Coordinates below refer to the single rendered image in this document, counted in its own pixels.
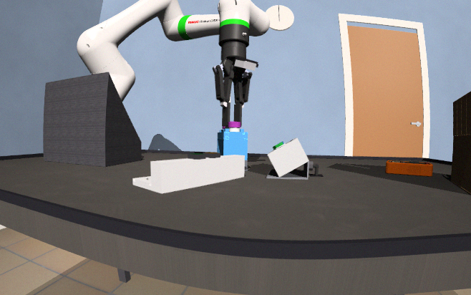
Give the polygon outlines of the dark grey table edge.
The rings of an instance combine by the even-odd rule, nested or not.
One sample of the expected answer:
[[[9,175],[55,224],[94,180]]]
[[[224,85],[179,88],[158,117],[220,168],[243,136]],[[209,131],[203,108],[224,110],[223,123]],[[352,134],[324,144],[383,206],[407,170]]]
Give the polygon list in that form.
[[[307,158],[425,160],[452,165],[450,161],[430,158],[337,155],[307,155]],[[277,259],[345,259],[471,251],[471,233],[331,241],[236,238],[178,231],[125,221],[2,189],[0,189],[0,200],[55,218],[128,238],[191,251],[229,256]]]

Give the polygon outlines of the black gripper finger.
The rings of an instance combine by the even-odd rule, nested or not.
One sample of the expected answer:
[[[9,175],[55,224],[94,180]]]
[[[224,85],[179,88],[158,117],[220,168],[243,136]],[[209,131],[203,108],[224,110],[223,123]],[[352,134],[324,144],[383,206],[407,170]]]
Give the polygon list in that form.
[[[236,66],[231,65],[230,75],[227,77],[225,74],[223,76],[223,64],[213,67],[216,99],[220,100],[220,106],[223,107],[222,126],[228,126],[230,122],[230,92],[235,69]]]
[[[248,101],[250,80],[252,77],[252,72],[245,72],[242,75],[243,68],[238,67],[238,79],[233,79],[234,86],[234,122],[241,122],[242,127],[242,108],[244,103]],[[243,89],[242,89],[243,87]],[[244,99],[243,99],[244,98]]]

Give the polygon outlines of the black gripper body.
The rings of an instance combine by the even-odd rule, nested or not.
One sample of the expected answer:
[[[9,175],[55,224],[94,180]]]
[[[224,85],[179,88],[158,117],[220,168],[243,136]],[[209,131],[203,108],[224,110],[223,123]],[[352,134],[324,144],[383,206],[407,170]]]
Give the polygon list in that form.
[[[221,45],[221,59],[223,64],[223,73],[230,75],[230,66],[234,64],[235,57],[246,59],[246,45],[241,42],[226,42]],[[235,67],[234,79],[238,79],[238,67]]]

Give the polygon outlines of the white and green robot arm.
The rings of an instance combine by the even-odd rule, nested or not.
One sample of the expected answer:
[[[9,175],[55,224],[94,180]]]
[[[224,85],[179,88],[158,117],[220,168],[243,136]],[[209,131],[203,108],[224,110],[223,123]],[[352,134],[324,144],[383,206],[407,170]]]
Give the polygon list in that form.
[[[218,13],[184,16],[178,0],[139,0],[83,32],[77,42],[77,52],[91,74],[110,73],[123,102],[135,83],[135,73],[118,46],[155,17],[171,41],[219,35],[220,46],[226,42],[241,42],[248,47],[249,36],[259,37],[270,26],[268,15],[251,0],[220,0]]]

